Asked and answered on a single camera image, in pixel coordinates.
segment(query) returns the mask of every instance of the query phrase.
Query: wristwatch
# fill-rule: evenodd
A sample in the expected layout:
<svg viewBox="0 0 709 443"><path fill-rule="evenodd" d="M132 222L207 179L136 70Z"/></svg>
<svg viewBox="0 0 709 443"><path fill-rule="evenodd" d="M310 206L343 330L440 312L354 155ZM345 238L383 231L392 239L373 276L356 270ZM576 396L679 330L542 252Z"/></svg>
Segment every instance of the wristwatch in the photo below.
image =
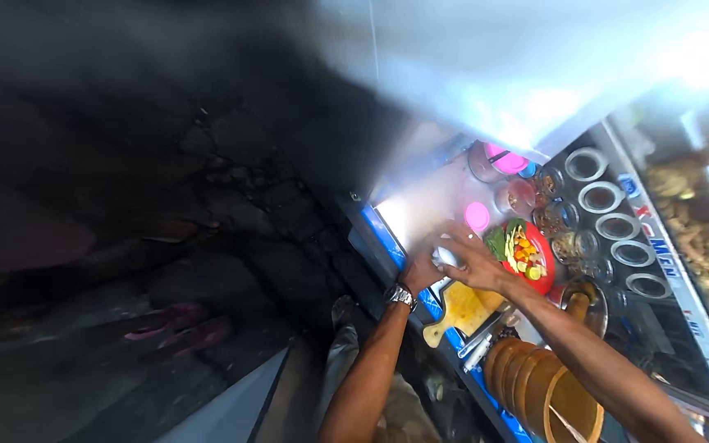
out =
<svg viewBox="0 0 709 443"><path fill-rule="evenodd" d="M407 304L407 306L409 306L409 312L414 311L414 307L418 306L418 300L412 297L412 292L409 292L409 289L400 283L389 287L388 290L384 292L384 295L387 297L388 303L398 301Z"/></svg>

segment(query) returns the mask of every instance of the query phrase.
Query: pink sandal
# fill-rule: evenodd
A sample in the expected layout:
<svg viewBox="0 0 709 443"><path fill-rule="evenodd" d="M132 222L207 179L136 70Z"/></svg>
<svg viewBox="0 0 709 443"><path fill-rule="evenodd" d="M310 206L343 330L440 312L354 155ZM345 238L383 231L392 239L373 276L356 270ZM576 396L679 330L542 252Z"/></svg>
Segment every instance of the pink sandal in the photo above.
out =
<svg viewBox="0 0 709 443"><path fill-rule="evenodd" d="M216 317L169 337L158 349L169 352L171 356L182 356L191 351L201 351L216 345L230 333L231 322L226 317Z"/></svg>
<svg viewBox="0 0 709 443"><path fill-rule="evenodd" d="M166 329L182 330L199 324L210 316L210 311L196 302L182 302L173 304L165 309L150 312L152 314L163 314L166 317L162 327L144 328L133 331L124 337L128 340L144 340L154 337Z"/></svg>

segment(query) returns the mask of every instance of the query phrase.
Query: betel leaf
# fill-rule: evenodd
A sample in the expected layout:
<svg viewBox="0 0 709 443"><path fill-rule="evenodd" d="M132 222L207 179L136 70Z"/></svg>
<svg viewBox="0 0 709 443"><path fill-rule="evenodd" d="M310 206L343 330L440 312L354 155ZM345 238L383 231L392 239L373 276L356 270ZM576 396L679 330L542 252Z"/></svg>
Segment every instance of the betel leaf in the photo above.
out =
<svg viewBox="0 0 709 443"><path fill-rule="evenodd" d="M488 234L486 234L483 242L486 243L486 246L492 251L492 254L497 260L507 260L507 256L505 256L505 230L503 227L495 226L492 228L492 230L488 231Z"/></svg>
<svg viewBox="0 0 709 443"><path fill-rule="evenodd" d="M521 227L521 230L525 233L527 232L527 220L524 218L513 217L507 222L507 227L505 228L505 233L510 234L516 229L517 226Z"/></svg>

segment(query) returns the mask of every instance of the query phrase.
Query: wooden cutting board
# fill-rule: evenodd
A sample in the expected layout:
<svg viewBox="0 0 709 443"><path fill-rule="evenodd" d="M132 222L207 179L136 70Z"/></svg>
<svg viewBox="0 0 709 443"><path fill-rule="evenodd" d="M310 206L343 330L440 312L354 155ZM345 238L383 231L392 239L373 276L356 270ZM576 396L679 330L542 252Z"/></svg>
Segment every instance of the wooden cutting board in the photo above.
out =
<svg viewBox="0 0 709 443"><path fill-rule="evenodd" d="M450 327L458 328L467 336L471 336L504 300L496 292L476 292L460 281L446 287L442 291L442 297L445 305L442 317L438 322L423 328L423 338L430 347L438 347L439 341Z"/></svg>

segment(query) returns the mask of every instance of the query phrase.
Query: pink container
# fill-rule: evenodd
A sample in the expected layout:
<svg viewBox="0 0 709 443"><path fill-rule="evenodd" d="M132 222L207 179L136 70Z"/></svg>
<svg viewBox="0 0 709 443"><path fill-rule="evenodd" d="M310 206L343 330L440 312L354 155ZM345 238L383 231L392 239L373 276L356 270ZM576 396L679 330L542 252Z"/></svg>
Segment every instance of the pink container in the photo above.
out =
<svg viewBox="0 0 709 443"><path fill-rule="evenodd" d="M529 160L514 153L509 153L493 164L488 159L505 150L495 144L476 143L469 149L467 162L469 170L480 181L492 183L502 180L505 176L518 174L529 164Z"/></svg>
<svg viewBox="0 0 709 443"><path fill-rule="evenodd" d="M486 229L490 219L488 208L483 203L472 202L464 210L464 221L475 232Z"/></svg>

